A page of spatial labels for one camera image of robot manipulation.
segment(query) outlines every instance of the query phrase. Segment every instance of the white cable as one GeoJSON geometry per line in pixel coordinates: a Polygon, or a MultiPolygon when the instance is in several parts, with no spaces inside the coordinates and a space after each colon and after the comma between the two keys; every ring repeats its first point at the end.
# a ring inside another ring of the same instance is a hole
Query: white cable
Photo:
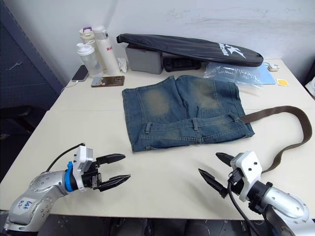
{"type": "Polygon", "coordinates": [[[69,87],[73,87],[73,86],[75,86],[78,82],[79,82],[79,81],[77,80],[77,81],[75,82],[75,84],[70,85],[70,86],[67,86],[67,87],[64,87],[63,89],[61,89],[61,92],[60,92],[60,93],[62,93],[62,92],[63,92],[63,90],[64,90],[64,89],[66,89],[66,88],[69,88],[69,87]]]}

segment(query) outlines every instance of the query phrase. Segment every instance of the black bag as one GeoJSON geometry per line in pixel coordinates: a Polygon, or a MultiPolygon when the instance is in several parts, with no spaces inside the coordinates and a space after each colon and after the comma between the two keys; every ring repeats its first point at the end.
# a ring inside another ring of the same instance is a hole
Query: black bag
{"type": "Polygon", "coordinates": [[[117,37],[117,42],[130,43],[142,48],[201,61],[215,61],[240,66],[260,66],[264,60],[261,54],[247,48],[196,38],[123,33],[117,37]]]}

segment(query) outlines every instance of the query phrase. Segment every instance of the clear plastic wrap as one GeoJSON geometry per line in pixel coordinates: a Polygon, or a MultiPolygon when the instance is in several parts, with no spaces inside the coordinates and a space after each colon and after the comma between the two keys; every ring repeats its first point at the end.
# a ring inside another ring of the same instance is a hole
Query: clear plastic wrap
{"type": "Polygon", "coordinates": [[[223,63],[209,62],[204,78],[233,82],[238,85],[252,85],[262,88],[259,67],[237,66],[223,63]]]}

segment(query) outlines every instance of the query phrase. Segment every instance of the gray box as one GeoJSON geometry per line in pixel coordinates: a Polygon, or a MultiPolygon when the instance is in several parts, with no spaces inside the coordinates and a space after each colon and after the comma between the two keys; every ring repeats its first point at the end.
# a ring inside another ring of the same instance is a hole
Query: gray box
{"type": "Polygon", "coordinates": [[[163,70],[162,52],[144,49],[134,45],[126,47],[131,70],[149,72],[159,75],[163,70]]]}

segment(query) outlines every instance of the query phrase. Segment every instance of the denim shorts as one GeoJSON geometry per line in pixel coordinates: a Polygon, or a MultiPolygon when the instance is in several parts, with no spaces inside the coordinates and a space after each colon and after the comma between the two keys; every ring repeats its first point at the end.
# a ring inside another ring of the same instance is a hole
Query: denim shorts
{"type": "Polygon", "coordinates": [[[211,144],[254,135],[234,83],[183,75],[123,91],[132,150],[211,144]]]}

